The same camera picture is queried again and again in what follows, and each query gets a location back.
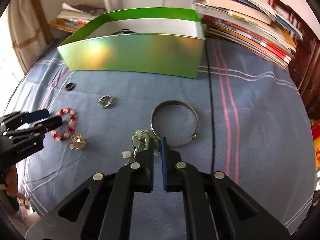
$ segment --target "red beaded bracelet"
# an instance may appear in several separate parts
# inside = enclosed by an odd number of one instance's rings
[[[71,133],[73,132],[73,126],[76,125],[76,116],[75,116],[75,111],[73,111],[71,108],[65,108],[65,109],[61,109],[59,112],[56,113],[56,116],[61,116],[64,114],[70,114],[70,122],[69,122],[69,127],[67,129],[67,132],[64,135],[59,136],[57,134],[57,131],[52,130],[51,131],[51,135],[52,138],[57,140],[57,141],[64,141],[65,139],[69,138]]]

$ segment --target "wooden cabinet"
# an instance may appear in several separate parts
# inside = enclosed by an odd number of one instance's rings
[[[295,59],[289,64],[289,73],[296,84],[308,116],[320,119],[320,41],[305,21],[280,0],[269,0],[279,13],[287,16],[303,34],[303,41],[289,32],[297,45]]]

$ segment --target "white bead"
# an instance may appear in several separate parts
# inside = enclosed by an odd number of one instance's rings
[[[124,159],[130,158],[130,157],[131,157],[131,152],[130,152],[130,151],[122,152],[122,157],[123,157]]]

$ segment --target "silver bangle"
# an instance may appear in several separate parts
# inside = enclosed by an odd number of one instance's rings
[[[191,139],[188,140],[187,142],[184,142],[184,143],[180,143],[180,144],[168,144],[169,147],[173,147],[173,148],[178,148],[178,147],[181,147],[181,146],[185,146],[187,145],[188,143],[192,142],[192,140],[196,137],[196,132],[198,130],[198,127],[199,127],[199,118],[198,118],[198,115],[196,113],[196,111],[190,106],[188,105],[187,103],[184,103],[182,101],[179,101],[179,100],[169,100],[169,101],[164,101],[162,103],[160,103],[159,105],[156,106],[156,108],[152,111],[152,114],[151,114],[151,119],[150,119],[150,124],[151,124],[151,130],[153,131],[153,133],[155,134],[155,136],[161,140],[161,138],[159,138],[159,136],[157,135],[155,129],[153,128],[153,117],[155,115],[155,113],[162,107],[164,106],[169,106],[169,105],[177,105],[177,106],[184,106],[185,108],[188,108],[189,110],[191,110],[193,112],[193,114],[195,115],[196,119],[197,119],[197,126],[196,126],[196,129],[194,130],[194,132],[192,133],[191,135]]]
[[[113,97],[111,95],[104,95],[99,99],[99,106],[102,108],[108,108],[113,104]]]

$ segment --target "finger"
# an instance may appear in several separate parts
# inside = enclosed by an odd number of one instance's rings
[[[12,184],[18,178],[16,165],[12,166],[9,172],[5,176],[5,182],[7,185]]]
[[[6,188],[6,193],[8,196],[11,196],[11,197],[15,197],[18,193],[18,184],[17,183],[12,183],[10,185],[7,186]]]

